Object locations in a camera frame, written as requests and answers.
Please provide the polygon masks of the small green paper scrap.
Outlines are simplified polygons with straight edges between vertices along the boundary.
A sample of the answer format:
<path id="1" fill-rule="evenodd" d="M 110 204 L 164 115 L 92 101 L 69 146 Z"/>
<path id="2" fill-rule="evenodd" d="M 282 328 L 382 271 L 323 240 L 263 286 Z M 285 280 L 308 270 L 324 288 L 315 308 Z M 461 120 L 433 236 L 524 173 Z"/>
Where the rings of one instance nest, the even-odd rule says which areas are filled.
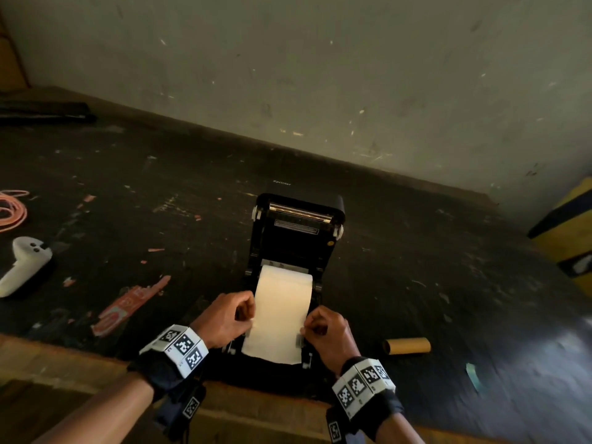
<path id="1" fill-rule="evenodd" d="M 477 393 L 481 393 L 484 389 L 484 385 L 481 383 L 477 369 L 474 364 L 466 363 L 465 365 L 465 372 L 468 375 L 470 382 Z"/>

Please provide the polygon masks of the person's left hand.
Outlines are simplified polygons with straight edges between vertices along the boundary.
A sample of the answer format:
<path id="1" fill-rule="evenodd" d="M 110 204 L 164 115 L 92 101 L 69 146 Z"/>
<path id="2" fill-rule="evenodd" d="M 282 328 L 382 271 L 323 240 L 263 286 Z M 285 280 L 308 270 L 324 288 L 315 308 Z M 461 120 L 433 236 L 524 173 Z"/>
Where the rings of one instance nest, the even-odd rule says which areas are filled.
<path id="1" fill-rule="evenodd" d="M 219 294 L 189 327 L 202 339 L 207 349 L 225 347 L 240 337 L 234 332 L 235 304 L 234 293 L 253 293 L 252 291 Z"/>

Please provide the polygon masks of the wrist tracker with markers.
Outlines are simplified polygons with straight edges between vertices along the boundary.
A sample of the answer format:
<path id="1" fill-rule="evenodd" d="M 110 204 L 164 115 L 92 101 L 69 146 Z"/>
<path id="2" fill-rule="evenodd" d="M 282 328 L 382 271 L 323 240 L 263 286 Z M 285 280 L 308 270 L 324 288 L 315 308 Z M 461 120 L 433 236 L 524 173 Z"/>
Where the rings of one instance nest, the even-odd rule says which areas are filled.
<path id="1" fill-rule="evenodd" d="M 192 328 L 174 324 L 140 349 L 127 371 L 146 380 L 153 389 L 153 402 L 157 402 L 190 377 L 208 353 Z"/>
<path id="2" fill-rule="evenodd" d="M 387 418 L 404 412 L 394 382 L 377 359 L 348 359 L 331 390 L 335 404 L 326 411 L 326 422 L 332 444 L 346 444 L 360 432 L 374 440 Z"/>

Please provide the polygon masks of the red torn label strip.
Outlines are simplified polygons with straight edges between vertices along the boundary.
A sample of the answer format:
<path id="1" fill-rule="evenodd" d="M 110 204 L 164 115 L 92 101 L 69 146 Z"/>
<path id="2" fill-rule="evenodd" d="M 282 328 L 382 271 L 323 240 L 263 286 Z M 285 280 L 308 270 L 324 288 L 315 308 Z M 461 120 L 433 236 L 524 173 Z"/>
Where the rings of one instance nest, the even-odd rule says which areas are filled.
<path id="1" fill-rule="evenodd" d="M 98 316 L 98 322 L 91 326 L 94 337 L 104 337 L 113 332 L 120 324 L 129 319 L 144 304 L 158 295 L 171 281 L 170 275 L 163 276 L 152 286 L 132 286 L 125 294 L 117 298 Z"/>

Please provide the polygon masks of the person's right forearm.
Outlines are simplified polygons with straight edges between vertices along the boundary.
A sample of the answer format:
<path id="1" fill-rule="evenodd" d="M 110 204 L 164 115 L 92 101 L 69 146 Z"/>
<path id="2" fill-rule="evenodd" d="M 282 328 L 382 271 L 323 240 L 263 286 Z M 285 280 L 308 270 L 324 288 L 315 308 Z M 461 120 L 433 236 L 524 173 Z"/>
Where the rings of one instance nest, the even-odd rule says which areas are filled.
<path id="1" fill-rule="evenodd" d="M 401 414 L 386 418 L 375 433 L 375 444 L 426 444 L 412 425 Z"/>

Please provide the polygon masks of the white label paper roll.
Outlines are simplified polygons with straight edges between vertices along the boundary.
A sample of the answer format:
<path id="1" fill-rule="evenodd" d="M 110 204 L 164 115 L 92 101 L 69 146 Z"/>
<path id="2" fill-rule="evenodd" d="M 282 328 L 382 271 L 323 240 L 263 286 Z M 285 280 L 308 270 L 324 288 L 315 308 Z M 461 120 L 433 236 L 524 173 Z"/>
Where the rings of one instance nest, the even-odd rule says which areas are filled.
<path id="1" fill-rule="evenodd" d="M 300 329 L 308 315 L 312 291 L 312 275 L 263 266 L 254 295 L 255 316 L 242 354 L 274 364 L 300 365 Z"/>

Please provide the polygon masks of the brown cardboard tube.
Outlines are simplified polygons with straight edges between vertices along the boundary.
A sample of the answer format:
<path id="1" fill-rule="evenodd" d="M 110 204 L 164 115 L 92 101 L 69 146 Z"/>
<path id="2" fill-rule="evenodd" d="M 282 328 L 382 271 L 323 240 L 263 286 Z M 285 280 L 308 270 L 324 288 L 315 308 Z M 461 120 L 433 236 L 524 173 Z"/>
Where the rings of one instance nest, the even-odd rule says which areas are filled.
<path id="1" fill-rule="evenodd" d="M 382 342 L 385 354 L 389 356 L 429 353 L 432 345 L 425 337 L 387 339 Z"/>

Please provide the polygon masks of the white handheld controller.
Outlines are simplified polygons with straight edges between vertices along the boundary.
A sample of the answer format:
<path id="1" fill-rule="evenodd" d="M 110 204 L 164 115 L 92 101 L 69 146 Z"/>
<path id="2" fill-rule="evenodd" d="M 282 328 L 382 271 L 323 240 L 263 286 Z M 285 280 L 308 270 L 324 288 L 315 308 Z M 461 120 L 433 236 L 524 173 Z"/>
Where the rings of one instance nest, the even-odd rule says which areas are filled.
<path id="1" fill-rule="evenodd" d="M 12 242 L 14 263 L 0 277 L 0 298 L 14 294 L 53 258 L 51 248 L 36 238 L 21 236 Z"/>

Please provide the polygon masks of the left wrist tracker with markers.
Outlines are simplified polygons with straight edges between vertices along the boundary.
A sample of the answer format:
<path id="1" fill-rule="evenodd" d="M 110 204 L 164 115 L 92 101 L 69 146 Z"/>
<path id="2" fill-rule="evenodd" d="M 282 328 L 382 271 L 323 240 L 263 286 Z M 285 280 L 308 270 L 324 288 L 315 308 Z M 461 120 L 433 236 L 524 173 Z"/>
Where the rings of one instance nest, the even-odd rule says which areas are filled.
<path id="1" fill-rule="evenodd" d="M 190 377 L 208 353 L 192 328 L 174 324 L 140 349 L 127 371 L 146 380 L 153 389 L 153 402 L 157 402 Z"/>

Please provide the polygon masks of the black label printer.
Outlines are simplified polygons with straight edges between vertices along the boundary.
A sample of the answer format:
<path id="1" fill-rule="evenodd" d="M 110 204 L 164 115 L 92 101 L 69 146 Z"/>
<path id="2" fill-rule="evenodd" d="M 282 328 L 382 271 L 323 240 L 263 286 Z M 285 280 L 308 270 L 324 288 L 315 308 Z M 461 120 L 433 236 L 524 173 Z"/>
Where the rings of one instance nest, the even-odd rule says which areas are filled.
<path id="1" fill-rule="evenodd" d="M 260 194 L 251 214 L 248 260 L 241 290 L 252 291 L 263 266 L 284 268 L 313 277 L 308 313 L 322 304 L 323 276 L 337 242 L 342 238 L 346 213 L 343 197 L 336 193 L 310 192 L 290 187 Z M 312 371 L 320 363 L 314 347 L 302 340 L 300 365 L 274 364 L 248 357 L 241 347 L 248 332 L 223 348 L 220 360 L 258 370 Z"/>

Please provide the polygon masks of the person's right hand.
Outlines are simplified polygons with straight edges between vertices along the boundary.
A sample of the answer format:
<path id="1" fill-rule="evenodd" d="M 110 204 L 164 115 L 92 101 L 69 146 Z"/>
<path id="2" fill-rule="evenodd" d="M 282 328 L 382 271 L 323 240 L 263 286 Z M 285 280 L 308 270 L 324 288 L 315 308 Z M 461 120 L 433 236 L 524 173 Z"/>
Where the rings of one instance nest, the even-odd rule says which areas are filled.
<path id="1" fill-rule="evenodd" d="M 340 376 L 345 363 L 360 357 L 348 321 L 330 310 L 329 328 L 325 335 L 310 334 L 303 337 L 319 354 L 323 364 L 336 376 Z"/>

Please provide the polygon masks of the flat black object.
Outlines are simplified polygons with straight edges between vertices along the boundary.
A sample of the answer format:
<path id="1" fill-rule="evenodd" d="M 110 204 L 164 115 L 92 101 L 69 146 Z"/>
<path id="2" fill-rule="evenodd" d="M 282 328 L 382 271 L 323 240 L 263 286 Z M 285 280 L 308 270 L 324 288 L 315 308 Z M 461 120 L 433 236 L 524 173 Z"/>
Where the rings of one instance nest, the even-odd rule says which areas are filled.
<path id="1" fill-rule="evenodd" d="M 84 102 L 0 101 L 0 125 L 92 124 L 96 120 Z"/>

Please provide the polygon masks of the person's left forearm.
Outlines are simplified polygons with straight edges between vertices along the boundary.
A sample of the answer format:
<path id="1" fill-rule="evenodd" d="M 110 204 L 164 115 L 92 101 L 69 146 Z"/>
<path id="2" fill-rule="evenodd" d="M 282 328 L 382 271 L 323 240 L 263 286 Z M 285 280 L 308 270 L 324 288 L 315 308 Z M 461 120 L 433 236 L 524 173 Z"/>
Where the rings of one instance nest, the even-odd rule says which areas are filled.
<path id="1" fill-rule="evenodd" d="M 144 377 L 128 372 L 32 444 L 121 444 L 153 397 Z"/>

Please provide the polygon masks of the right wrist tracker with markers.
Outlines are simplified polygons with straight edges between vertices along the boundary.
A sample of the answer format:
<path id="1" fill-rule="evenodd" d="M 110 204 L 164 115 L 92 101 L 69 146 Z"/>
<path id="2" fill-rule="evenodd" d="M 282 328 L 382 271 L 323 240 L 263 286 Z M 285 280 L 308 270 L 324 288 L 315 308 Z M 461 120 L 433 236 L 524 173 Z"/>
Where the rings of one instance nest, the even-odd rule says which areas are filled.
<path id="1" fill-rule="evenodd" d="M 346 444 L 360 432 L 374 440 L 387 418 L 404 412 L 394 382 L 377 359 L 348 359 L 331 390 L 335 404 L 326 411 L 326 422 L 332 444 Z"/>

